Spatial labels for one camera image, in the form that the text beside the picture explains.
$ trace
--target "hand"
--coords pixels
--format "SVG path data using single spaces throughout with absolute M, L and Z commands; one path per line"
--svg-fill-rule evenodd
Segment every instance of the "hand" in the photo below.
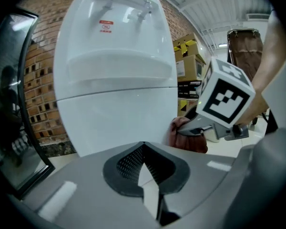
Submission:
M 251 102 L 247 110 L 243 113 L 243 115 L 239 118 L 239 120 L 236 122 L 236 124 L 249 124 L 255 117 L 266 111 L 267 108 L 268 105 L 262 97 L 262 94 L 257 91 L 253 101 Z

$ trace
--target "white paper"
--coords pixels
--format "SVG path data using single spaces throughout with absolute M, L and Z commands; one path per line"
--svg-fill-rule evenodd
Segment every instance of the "white paper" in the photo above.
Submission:
M 185 69 L 184 69 L 184 61 L 183 60 L 176 62 L 176 68 L 177 68 L 177 77 L 185 76 Z

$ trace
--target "ceiling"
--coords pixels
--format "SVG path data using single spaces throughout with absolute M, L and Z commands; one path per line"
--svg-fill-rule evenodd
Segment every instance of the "ceiling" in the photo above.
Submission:
M 167 0 L 198 30 L 210 52 L 226 43 L 227 31 L 246 28 L 247 14 L 270 14 L 268 0 Z

